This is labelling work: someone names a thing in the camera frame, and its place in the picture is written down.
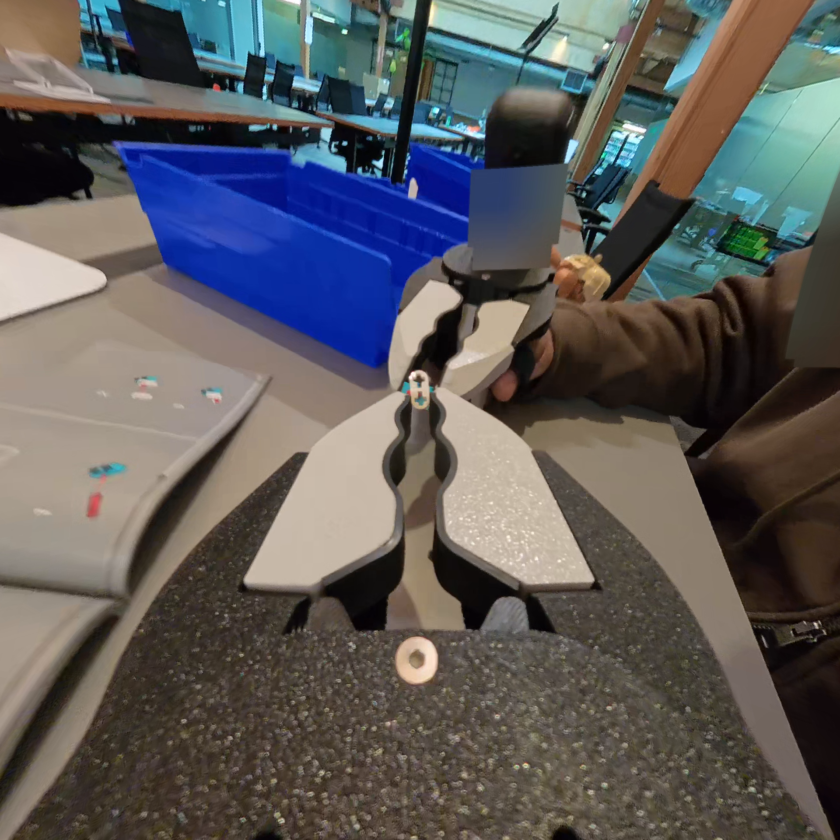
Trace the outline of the person's right forearm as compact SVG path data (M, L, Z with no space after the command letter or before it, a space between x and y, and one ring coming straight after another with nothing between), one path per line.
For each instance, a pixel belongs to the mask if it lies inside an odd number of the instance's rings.
M826 382L786 358L811 255L798 249L761 277L730 276L694 297L561 301L553 359L535 392L639 406L703 428L728 427L764 398L783 416L801 411Z

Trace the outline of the blue plastic bin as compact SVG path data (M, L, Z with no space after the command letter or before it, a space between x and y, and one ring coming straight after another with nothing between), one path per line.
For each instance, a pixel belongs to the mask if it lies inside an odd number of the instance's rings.
M471 173L484 167L483 159L412 143L406 165L406 182L416 182L416 196L420 200L467 217Z
M467 240L463 216L285 150L114 146L166 265L370 367L407 279Z

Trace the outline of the black pole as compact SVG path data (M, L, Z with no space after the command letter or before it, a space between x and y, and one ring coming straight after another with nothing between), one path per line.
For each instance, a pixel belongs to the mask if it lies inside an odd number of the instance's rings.
M406 63L406 77L390 177L392 184L403 183L411 143L413 115L424 63L424 46L432 10L432 1L415 1L411 43Z

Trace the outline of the green-lit monitor screen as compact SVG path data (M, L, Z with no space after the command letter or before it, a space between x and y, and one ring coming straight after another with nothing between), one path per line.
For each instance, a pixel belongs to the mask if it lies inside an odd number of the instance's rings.
M776 228L751 224L741 217L735 217L717 240L715 251L757 266L767 266L777 237Z

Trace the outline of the person's right hand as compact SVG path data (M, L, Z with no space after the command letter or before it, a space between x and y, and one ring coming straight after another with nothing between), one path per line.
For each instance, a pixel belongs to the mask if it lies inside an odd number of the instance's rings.
M530 398L552 366L553 357L554 342L549 329L537 339L520 344L509 367L491 385L493 398L498 403Z

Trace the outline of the white flat base plate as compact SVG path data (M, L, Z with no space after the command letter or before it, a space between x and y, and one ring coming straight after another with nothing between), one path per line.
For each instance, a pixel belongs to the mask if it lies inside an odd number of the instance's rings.
M99 293L107 283L99 269L1 234L1 322Z

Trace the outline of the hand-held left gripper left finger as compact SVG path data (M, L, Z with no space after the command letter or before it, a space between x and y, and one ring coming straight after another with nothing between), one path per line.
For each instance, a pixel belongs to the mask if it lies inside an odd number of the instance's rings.
M322 595L395 549L402 502L391 457L404 444L406 395L392 393L311 449L245 573L252 592Z

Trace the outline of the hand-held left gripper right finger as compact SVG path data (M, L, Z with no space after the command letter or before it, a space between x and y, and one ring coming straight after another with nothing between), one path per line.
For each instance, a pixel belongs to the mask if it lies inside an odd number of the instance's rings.
M593 572L530 446L445 388L433 407L446 549L521 594L590 590Z

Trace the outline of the wooden column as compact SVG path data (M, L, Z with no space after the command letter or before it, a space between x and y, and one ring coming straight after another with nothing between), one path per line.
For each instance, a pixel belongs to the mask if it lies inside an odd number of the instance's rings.
M650 181L672 196L692 196L813 4L731 3L633 184L619 219L638 205Z

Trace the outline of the clear plastic bag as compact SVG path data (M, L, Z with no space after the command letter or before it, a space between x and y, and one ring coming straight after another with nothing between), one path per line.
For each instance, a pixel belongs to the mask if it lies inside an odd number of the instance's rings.
M46 54L1 48L2 93L67 102L111 104L77 72Z

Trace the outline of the grey instruction booklet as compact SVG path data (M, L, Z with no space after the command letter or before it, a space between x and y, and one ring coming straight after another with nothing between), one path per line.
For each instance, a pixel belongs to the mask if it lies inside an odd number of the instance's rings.
M158 508L268 381L116 342L3 375L2 770L69 662L130 598Z

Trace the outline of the long wooden-edged desk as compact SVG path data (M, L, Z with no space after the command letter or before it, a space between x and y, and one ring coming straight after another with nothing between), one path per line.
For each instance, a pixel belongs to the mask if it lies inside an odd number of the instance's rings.
M2 107L27 112L63 112L174 120L189 123L272 124L283 128L331 128L331 121L310 112L216 91L122 76L78 66L74 72L108 102L56 99L14 84L2 72Z
M397 141L400 135L399 121L371 115L361 116L332 112L318 112L318 116L327 120L333 127L341 126L349 135L349 150L345 159L348 173L356 173L359 170L356 164L359 139L371 137L376 138L383 144L381 175L391 177L393 157L395 151L397 151ZM408 144L453 145L462 141L462 138L454 131L424 123L411 123L409 129Z

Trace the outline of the white toy connector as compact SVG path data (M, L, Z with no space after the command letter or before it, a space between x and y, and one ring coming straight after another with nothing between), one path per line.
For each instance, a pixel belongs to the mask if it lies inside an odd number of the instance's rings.
M424 384L432 386L428 374L421 370L410 373L408 375L407 382L412 382L416 385ZM409 402L411 404L412 411L410 432L406 439L406 454L413 456L419 453L431 438L430 406L432 402L430 398L430 402L424 407L424 410L421 407L412 404L410 399Z

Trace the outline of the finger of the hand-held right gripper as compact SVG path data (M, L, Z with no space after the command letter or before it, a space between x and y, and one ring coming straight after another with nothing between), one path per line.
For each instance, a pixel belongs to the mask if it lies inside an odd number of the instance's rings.
M406 283L387 361L394 391L425 364L444 370L458 349L463 308L463 296L446 282Z
M515 339L529 310L530 305L522 301L482 303L476 310L472 333L458 338L457 351L447 361L439 386L468 401L485 394L508 369Z

